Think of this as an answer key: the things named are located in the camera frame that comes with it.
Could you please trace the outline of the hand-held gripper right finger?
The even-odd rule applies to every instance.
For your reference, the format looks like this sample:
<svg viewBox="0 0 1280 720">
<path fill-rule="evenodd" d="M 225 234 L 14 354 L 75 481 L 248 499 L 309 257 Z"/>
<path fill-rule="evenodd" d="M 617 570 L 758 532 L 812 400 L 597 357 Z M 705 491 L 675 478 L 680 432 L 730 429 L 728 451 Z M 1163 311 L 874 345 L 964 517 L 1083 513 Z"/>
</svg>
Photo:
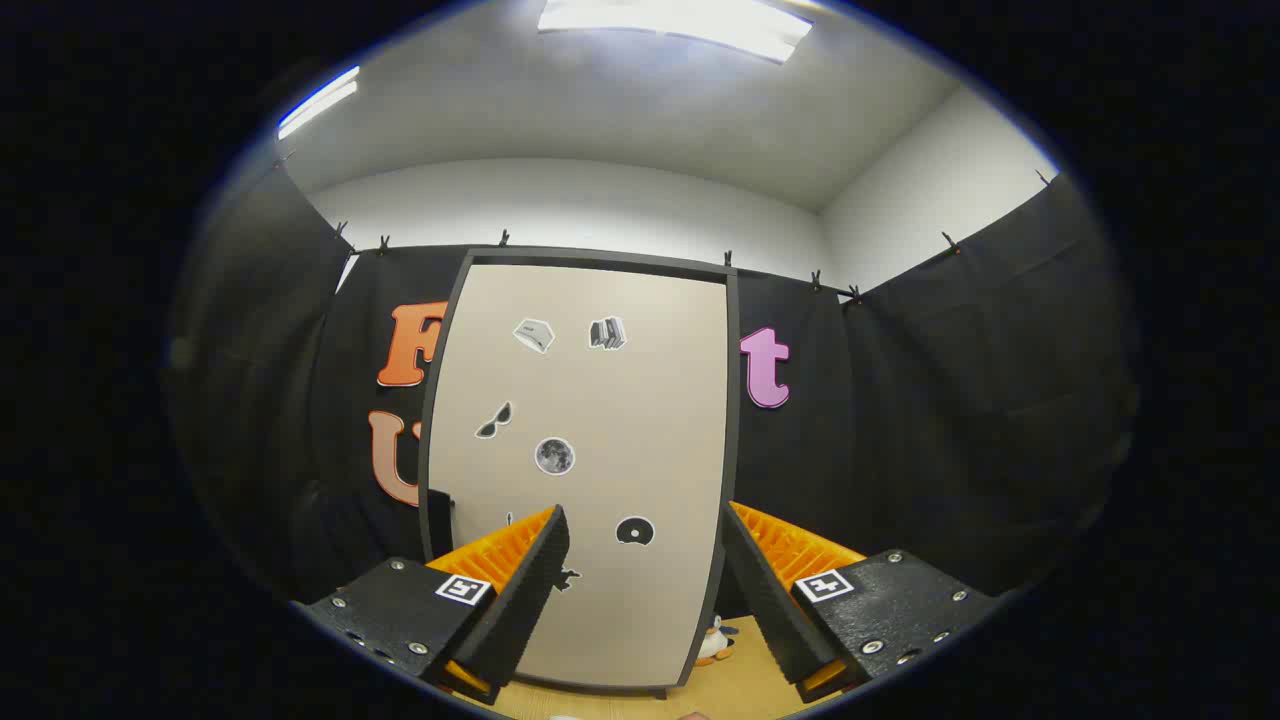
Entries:
<svg viewBox="0 0 1280 720">
<path fill-rule="evenodd" d="M 785 680 L 804 702 L 905 673 L 1001 607 L 905 550 L 863 555 L 728 501 L 724 559 Z"/>
</svg>

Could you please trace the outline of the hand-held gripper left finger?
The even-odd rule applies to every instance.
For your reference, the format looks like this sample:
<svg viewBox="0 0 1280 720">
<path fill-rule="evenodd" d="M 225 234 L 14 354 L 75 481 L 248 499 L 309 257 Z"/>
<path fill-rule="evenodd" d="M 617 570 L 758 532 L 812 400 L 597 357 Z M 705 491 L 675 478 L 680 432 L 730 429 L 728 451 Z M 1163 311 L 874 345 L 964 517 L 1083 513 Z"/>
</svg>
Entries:
<svg viewBox="0 0 1280 720">
<path fill-rule="evenodd" d="M 387 559 L 294 610 L 415 688 L 493 706 L 568 551 L 570 524 L 553 505 L 428 562 Z"/>
</svg>

